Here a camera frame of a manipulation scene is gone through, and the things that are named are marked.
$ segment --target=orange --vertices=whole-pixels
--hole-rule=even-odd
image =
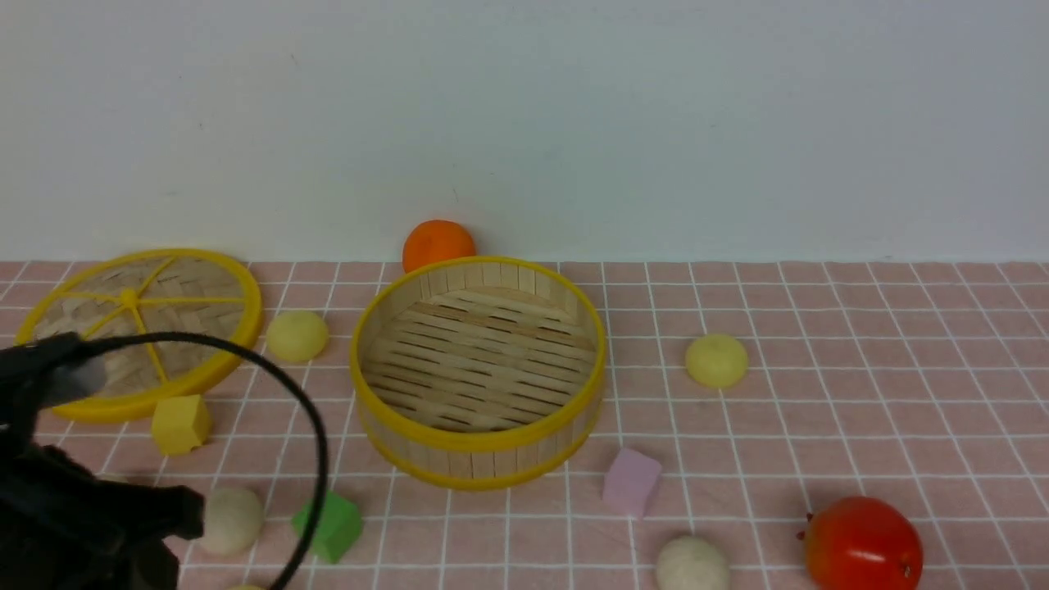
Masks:
[[[466,228],[454,222],[431,219],[408,234],[401,261],[404,272],[410,273],[427,265],[476,254],[477,249]]]

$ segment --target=bamboo steamer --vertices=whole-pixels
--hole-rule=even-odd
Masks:
[[[61,332],[92,339],[184,331],[252,347],[261,325],[259,287],[240,262],[205,250],[150,250],[102,262],[60,285],[29,313],[16,341]],[[204,394],[240,362],[230,353],[184,342],[131,346],[104,360],[106,387],[53,408],[57,415],[100,423],[146,418],[163,399]]]
[[[361,424],[405,472],[504,488],[568,460],[597,421],[607,355],[586,296],[538,265],[468,257],[385,289],[354,334]]]

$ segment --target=woven bamboo base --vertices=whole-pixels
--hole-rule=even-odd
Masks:
[[[600,407],[596,312],[562,277],[517,260],[408,275],[365,312],[354,351],[372,441],[453,487],[550,464],[578,446]]]

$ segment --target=yellow spoke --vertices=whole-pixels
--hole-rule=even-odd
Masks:
[[[242,297],[153,297],[138,299],[140,305],[189,305],[192,303],[243,303]]]
[[[146,329],[146,322],[142,320],[142,316],[138,315],[138,310],[134,308],[129,308],[129,312],[134,316],[134,322],[138,326],[138,334],[147,334],[149,330]],[[160,364],[160,357],[156,354],[156,347],[153,346],[152,342],[146,343],[146,352],[149,353],[149,359],[153,361],[153,368],[156,370],[157,376],[160,378],[162,383],[168,382],[168,374],[164,371],[164,365]]]
[[[88,328],[87,332],[84,333],[84,338],[87,339],[87,338],[90,338],[91,336],[93,336],[95,332],[102,330],[103,325],[109,323],[110,320],[112,320],[116,316],[119,316],[122,313],[124,313],[124,309],[125,308],[123,308],[123,307],[116,308],[115,310],[113,310],[113,311],[109,312],[108,314],[106,314],[105,317],[103,317],[99,321],[94,322],[94,325],[92,325],[91,328]]]
[[[106,301],[107,303],[121,304],[120,297],[113,297],[112,295],[102,295],[100,293],[82,293],[79,291],[69,291],[67,293],[59,293],[59,297],[68,297],[70,299],[94,299],[95,301]]]
[[[174,261],[175,257],[172,256],[167,260],[165,260],[164,262],[162,262],[158,267],[153,269],[153,272],[149,273],[149,276],[146,277],[146,280],[142,282],[142,287],[140,287],[138,290],[135,291],[135,295],[142,297],[142,294],[145,293],[146,290],[149,289],[149,286],[152,285],[154,280],[156,280],[156,277],[164,272],[164,269],[170,267]]]

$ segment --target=black cable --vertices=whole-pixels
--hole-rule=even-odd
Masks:
[[[306,396],[304,391],[302,391],[302,387],[300,387],[299,384],[287,375],[287,373],[274,364],[270,359],[263,357],[255,351],[252,351],[251,349],[245,349],[239,344],[234,344],[233,342],[216,338],[214,336],[194,334],[191,332],[154,332],[150,334],[136,334],[134,336],[112,336],[108,338],[100,338],[98,340],[86,342],[85,345],[88,350],[87,357],[97,357],[120,349],[125,349],[127,346],[157,342],[187,342],[190,344],[211,346],[251,361],[272,375],[274,379],[286,387],[292,396],[295,397],[300,404],[302,404],[302,409],[305,410],[306,417],[309,418],[309,423],[313,425],[314,431],[317,434],[317,483],[314,487],[314,500],[309,508],[309,515],[306,518],[306,525],[302,530],[302,536],[299,539],[298,545],[295,546],[295,550],[292,551],[292,557],[287,561],[284,569],[281,570],[276,582],[270,586],[270,590],[284,590],[284,588],[286,588],[292,582],[292,577],[299,569],[299,566],[302,565],[302,561],[305,559],[306,552],[309,550],[309,545],[314,540],[314,534],[317,532],[317,526],[320,524],[321,510],[324,506],[324,497],[327,492],[327,435],[324,433],[324,422],[321,419],[320,412],[318,412],[314,402],[309,401],[309,397]]]

